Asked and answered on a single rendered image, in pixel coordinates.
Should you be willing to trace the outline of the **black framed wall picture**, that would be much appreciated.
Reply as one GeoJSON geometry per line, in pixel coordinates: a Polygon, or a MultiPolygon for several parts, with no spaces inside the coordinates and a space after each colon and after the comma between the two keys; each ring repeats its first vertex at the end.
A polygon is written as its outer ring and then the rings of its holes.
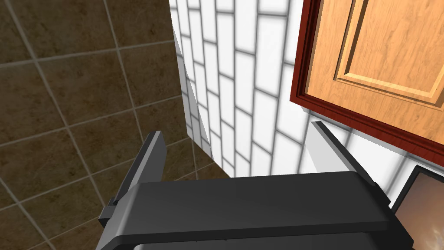
{"type": "Polygon", "coordinates": [[[412,237],[412,250],[444,250],[444,176],[416,165],[392,211],[412,237]]]}

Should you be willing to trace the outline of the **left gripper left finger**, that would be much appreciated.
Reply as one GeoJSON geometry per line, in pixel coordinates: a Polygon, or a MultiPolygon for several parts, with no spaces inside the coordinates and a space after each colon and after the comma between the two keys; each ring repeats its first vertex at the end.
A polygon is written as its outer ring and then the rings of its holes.
{"type": "Polygon", "coordinates": [[[162,131],[151,131],[127,172],[114,198],[117,203],[136,184],[162,179],[167,149],[162,131]]]}

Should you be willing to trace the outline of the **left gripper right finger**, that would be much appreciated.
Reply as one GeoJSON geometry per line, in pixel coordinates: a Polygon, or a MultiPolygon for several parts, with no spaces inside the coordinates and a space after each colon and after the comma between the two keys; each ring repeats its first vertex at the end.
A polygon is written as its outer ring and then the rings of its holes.
{"type": "Polygon", "coordinates": [[[308,125],[305,147],[317,172],[354,171],[371,186],[375,185],[364,167],[321,121],[308,125]]]}

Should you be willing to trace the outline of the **light wooden panelled door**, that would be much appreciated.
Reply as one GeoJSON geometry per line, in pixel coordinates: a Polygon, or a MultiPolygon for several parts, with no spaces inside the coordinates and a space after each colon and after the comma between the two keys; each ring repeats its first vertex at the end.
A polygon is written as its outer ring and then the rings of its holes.
{"type": "Polygon", "coordinates": [[[321,0],[305,91],[444,144],[444,0],[321,0]]]}

